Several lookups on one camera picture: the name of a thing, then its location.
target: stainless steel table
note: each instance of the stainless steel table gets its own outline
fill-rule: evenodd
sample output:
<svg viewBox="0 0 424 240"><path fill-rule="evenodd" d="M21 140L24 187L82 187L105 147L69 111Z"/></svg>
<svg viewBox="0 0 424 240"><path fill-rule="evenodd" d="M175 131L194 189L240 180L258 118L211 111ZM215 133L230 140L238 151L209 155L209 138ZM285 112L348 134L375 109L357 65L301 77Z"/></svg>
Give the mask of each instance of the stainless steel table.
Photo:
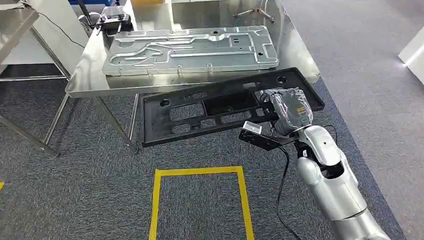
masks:
<svg viewBox="0 0 424 240"><path fill-rule="evenodd" d="M275 22L272 23L258 12L234 17L234 14L253 8L262 8L274 17ZM265 25L279 58L278 67L268 70L106 76L102 72L102 67L113 39L106 37L103 32L97 34L94 31L65 91L72 98L94 98L99 102L101 111L133 152L137 151L137 148L132 146L131 136L139 94L168 92L290 67L297 67L311 83L320 77L317 65L283 8L281 0L199 1L172 5L169 3L132 5L128 0L125 11L131 15L135 31ZM129 134L124 133L101 98L116 95L135 95Z"/></svg>
<svg viewBox="0 0 424 240"><path fill-rule="evenodd" d="M34 34L35 38L38 40L38 42L41 44L41 46L52 58L57 69L63 74L63 76L66 77L66 79L69 80L71 78L71 75L62 65L62 63L59 61L59 59L56 57L50 47L46 44L43 38L39 35L37 30L33 28L33 23L38 19L38 17L39 14L34 9L0 10L0 63L19 43L19 40L22 35L24 35L27 31L31 31ZM1 114L0 123L4 124L9 129L28 139L41 150L46 151L54 156L57 156L59 153L51 149L48 144L68 98L69 95L66 93L43 141L37 139L35 136L31 135L20 126L3 117Z"/></svg>

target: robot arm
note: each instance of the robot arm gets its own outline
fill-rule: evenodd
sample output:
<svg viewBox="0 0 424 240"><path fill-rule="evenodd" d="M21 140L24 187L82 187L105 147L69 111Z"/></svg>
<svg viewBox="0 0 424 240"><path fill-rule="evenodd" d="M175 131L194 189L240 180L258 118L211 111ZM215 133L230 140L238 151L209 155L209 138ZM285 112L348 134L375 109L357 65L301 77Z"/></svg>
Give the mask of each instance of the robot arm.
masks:
<svg viewBox="0 0 424 240"><path fill-rule="evenodd" d="M345 154L327 130L314 125L301 129L299 141L313 154L299 157L297 171L324 217L331 221L337 239L389 240L368 210Z"/></svg>
<svg viewBox="0 0 424 240"><path fill-rule="evenodd" d="M294 142L297 171L324 217L331 221L337 239L389 240L368 210L343 151L324 127L312 125L312 111L302 90L270 89L262 96L278 115L273 122L275 130L289 138L261 135L260 126L251 122L245 123L239 138L267 150Z"/></svg>

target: robot forearm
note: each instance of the robot forearm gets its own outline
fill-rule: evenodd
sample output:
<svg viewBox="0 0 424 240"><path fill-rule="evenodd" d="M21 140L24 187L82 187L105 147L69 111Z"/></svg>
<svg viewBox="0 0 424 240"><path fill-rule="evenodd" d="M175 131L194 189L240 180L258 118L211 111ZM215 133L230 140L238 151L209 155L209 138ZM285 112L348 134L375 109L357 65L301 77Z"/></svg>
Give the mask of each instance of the robot forearm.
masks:
<svg viewBox="0 0 424 240"><path fill-rule="evenodd" d="M331 221L337 239L389 240L368 210L345 154L327 130L321 126L300 129L299 140L304 149L298 149L303 156L297 170Z"/></svg>

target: silver cylinder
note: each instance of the silver cylinder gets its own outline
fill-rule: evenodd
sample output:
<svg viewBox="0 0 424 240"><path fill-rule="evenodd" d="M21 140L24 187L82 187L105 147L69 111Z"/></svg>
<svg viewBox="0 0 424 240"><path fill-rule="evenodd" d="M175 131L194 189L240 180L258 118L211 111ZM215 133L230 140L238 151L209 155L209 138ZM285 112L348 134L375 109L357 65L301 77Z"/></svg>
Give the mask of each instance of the silver cylinder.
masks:
<svg viewBox="0 0 424 240"><path fill-rule="evenodd" d="M334 179L325 178L318 164L310 158L300 157L297 161L297 171L309 187L324 217L331 221L349 218L367 208L346 157L341 154L344 172Z"/></svg>
<svg viewBox="0 0 424 240"><path fill-rule="evenodd" d="M342 220L331 222L340 240L390 240L368 209Z"/></svg>

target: screw hole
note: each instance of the screw hole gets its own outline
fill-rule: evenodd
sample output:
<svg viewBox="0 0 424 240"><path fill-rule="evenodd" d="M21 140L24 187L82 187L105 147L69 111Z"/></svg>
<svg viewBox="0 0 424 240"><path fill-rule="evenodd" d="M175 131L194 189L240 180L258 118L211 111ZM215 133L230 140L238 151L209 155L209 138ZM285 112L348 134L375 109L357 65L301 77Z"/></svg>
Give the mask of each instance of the screw hole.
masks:
<svg viewBox="0 0 424 240"><path fill-rule="evenodd" d="M160 103L159 103L159 105L161 106L161 107L165 107L165 106L168 106L170 104L170 101L169 100L162 100Z"/></svg>
<svg viewBox="0 0 424 240"><path fill-rule="evenodd" d="M287 83L287 78L285 76L279 76L279 77L277 77L277 82L279 82L281 84L285 84L285 83Z"/></svg>

